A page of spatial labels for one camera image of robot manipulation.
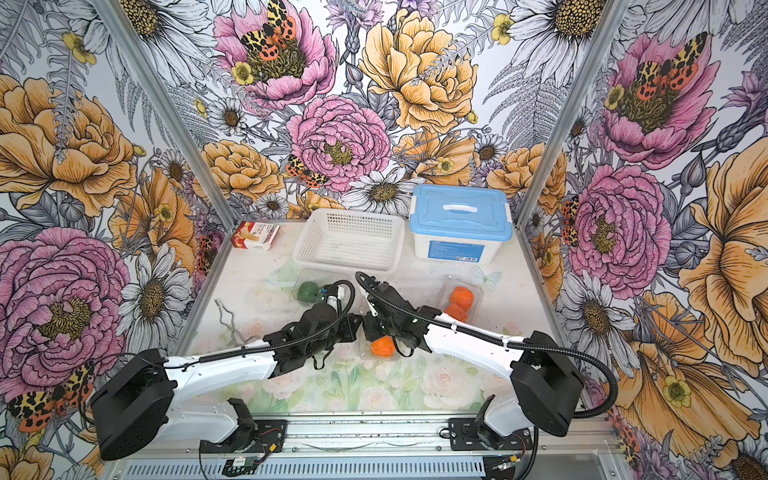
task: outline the white table surface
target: white table surface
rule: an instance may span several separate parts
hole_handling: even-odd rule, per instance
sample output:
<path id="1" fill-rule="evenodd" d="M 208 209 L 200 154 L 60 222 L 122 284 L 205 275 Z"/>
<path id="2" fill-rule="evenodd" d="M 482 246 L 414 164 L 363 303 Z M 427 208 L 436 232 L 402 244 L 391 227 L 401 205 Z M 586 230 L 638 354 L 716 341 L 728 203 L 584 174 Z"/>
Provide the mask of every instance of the white table surface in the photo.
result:
<path id="1" fill-rule="evenodd" d="M 246 339 L 275 332 L 301 317 L 306 307 L 293 300 L 291 288 L 276 288 L 264 280 L 290 261 L 303 226 L 282 223 L 269 251 L 233 249 L 187 353 L 207 353 L 233 345 L 231 332 L 219 324 L 214 299 L 234 312 L 235 326 Z M 415 258 L 413 235 L 406 222 L 397 271 L 377 278 L 389 281 L 414 307 L 440 308 L 435 301 L 445 276 L 474 283 L 478 281 L 473 275 L 474 265 Z M 534 330 L 551 335 L 517 237 L 503 244 L 494 260 L 482 269 L 486 275 L 497 271 L 502 275 L 495 290 L 482 286 L 485 294 L 473 325 L 508 335 L 529 336 Z M 223 319 L 230 321 L 227 314 Z M 455 411 L 477 409 L 488 395 L 511 388 L 508 379 L 478 371 L 452 357 L 417 350 L 408 359 L 397 355 L 392 360 L 370 359 L 360 355 L 365 348 L 360 341 L 339 344 L 322 370 L 315 370 L 309 361 L 285 376 L 240 383 L 221 389 L 217 395 L 220 399 L 242 398 L 253 412 Z"/>

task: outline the white plastic container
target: white plastic container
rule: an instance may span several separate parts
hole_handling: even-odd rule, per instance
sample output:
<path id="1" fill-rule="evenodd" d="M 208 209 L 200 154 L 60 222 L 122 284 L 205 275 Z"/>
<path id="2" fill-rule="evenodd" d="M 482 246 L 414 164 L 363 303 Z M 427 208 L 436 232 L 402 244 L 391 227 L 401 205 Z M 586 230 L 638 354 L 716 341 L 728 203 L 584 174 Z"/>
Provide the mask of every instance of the white plastic container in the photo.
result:
<path id="1" fill-rule="evenodd" d="M 392 273 L 405 234 L 401 217 L 319 208 L 304 225 L 293 261 L 336 272 Z"/>
<path id="2" fill-rule="evenodd" d="M 512 238 L 512 215 L 500 190 L 419 185 L 410 213 L 418 258 L 486 264 Z"/>

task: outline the label sticker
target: label sticker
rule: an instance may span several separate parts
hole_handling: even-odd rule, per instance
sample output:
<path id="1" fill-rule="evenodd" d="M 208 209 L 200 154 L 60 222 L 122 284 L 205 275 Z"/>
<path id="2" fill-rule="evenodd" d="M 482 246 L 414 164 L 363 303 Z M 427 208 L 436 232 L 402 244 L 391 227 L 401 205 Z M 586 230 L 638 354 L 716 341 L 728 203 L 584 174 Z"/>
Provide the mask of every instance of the label sticker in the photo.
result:
<path id="1" fill-rule="evenodd" d="M 429 242 L 429 254 L 427 257 L 435 260 L 457 260 L 459 262 L 477 263 L 480 261 L 485 245 L 474 243 Z"/>

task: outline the orange toy fruit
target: orange toy fruit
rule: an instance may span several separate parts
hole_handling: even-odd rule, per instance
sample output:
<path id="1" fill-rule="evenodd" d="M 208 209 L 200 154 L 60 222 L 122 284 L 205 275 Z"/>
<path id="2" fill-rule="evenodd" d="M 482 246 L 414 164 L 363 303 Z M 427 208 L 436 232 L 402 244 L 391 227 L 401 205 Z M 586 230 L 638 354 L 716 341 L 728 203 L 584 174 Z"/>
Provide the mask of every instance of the orange toy fruit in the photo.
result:
<path id="1" fill-rule="evenodd" d="M 383 336 L 371 343 L 371 353 L 376 356 L 385 356 L 389 358 L 395 355 L 395 343 L 391 336 Z"/>
<path id="2" fill-rule="evenodd" d="M 466 312 L 466 310 L 461 308 L 459 305 L 456 305 L 455 303 L 451 303 L 450 305 L 448 305 L 448 308 L 443 310 L 443 312 L 449 314 L 453 318 L 457 319 L 459 322 L 466 322 L 467 321 L 467 312 Z"/>
<path id="3" fill-rule="evenodd" d="M 469 288 L 466 288 L 465 286 L 457 286 L 451 292 L 450 302 L 455 303 L 463 308 L 465 312 L 468 312 L 469 309 L 472 308 L 472 303 L 475 302 L 475 296 Z"/>

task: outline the white plastic basket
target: white plastic basket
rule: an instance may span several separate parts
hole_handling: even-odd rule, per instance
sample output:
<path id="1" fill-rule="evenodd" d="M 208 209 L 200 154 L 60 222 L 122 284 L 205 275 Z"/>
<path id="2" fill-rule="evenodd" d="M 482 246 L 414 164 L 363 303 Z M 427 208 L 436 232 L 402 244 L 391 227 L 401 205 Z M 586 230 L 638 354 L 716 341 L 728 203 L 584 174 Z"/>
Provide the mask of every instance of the white plastic basket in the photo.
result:
<path id="1" fill-rule="evenodd" d="M 293 261 L 339 272 L 392 273 L 405 232 L 401 217 L 319 208 L 301 232 Z"/>

